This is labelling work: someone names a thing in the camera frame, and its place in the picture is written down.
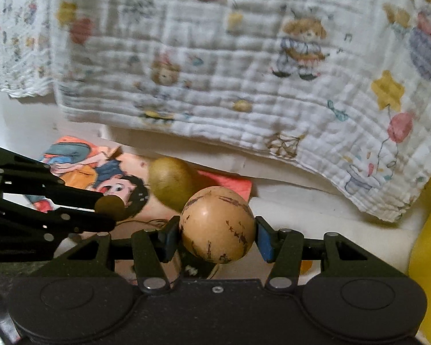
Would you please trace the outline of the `white printed muslin cloth left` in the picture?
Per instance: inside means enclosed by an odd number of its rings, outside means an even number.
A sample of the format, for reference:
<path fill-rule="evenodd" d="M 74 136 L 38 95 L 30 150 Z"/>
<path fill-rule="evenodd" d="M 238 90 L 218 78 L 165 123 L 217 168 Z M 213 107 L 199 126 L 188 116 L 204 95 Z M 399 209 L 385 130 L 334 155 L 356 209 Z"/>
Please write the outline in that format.
<path fill-rule="evenodd" d="M 51 0 L 0 0 L 0 92 L 12 98 L 53 92 Z"/>

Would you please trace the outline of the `white printed muslin cloth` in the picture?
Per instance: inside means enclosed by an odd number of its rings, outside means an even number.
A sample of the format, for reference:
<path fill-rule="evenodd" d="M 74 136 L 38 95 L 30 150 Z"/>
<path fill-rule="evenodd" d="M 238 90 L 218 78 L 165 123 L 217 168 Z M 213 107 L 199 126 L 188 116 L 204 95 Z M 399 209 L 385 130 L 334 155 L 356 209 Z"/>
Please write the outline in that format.
<path fill-rule="evenodd" d="M 279 160 L 397 221 L 431 179 L 431 0 L 52 0 L 64 115 Z"/>
<path fill-rule="evenodd" d="M 12 98 L 53 92 L 51 0 L 0 0 L 0 92 Z"/>

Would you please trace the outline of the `pale striped pepino melon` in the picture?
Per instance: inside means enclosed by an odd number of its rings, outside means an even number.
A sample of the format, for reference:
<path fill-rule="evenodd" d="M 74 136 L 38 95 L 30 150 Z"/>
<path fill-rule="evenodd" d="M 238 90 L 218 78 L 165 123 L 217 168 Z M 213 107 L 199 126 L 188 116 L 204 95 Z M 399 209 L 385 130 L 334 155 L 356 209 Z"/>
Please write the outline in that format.
<path fill-rule="evenodd" d="M 246 256 L 256 235 L 255 217 L 247 201 L 222 186 L 193 195 L 180 214 L 179 229 L 187 251 L 215 264 Z"/>

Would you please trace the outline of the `yellow-green lumpy pear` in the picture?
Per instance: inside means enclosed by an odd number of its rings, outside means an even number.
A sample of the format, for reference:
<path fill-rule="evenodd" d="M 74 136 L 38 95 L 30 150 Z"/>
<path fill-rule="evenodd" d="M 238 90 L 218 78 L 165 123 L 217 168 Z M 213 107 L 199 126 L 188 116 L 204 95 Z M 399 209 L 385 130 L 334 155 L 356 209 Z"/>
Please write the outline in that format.
<path fill-rule="evenodd" d="M 197 173 L 181 159 L 160 157 L 149 165 L 149 187 L 157 200 L 180 213 L 198 191 Z"/>

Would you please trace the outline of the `small orange kumquat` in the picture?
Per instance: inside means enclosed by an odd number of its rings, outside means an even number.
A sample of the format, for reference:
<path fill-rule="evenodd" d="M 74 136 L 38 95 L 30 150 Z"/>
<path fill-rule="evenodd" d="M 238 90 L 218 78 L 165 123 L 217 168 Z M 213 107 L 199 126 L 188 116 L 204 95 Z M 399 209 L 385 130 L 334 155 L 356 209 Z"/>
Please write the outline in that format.
<path fill-rule="evenodd" d="M 300 266 L 300 275 L 306 274 L 313 266 L 313 262 L 311 260 L 303 260 Z"/>

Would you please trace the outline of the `white printed muslin cloth right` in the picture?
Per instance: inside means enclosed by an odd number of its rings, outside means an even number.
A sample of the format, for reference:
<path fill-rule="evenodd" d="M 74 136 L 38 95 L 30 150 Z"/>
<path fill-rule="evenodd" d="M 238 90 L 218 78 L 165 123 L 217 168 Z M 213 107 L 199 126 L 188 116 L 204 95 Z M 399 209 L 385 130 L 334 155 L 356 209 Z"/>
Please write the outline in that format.
<path fill-rule="evenodd" d="M 397 221 L 431 179 L 431 0 L 52 0 L 64 115 L 279 160 Z"/>

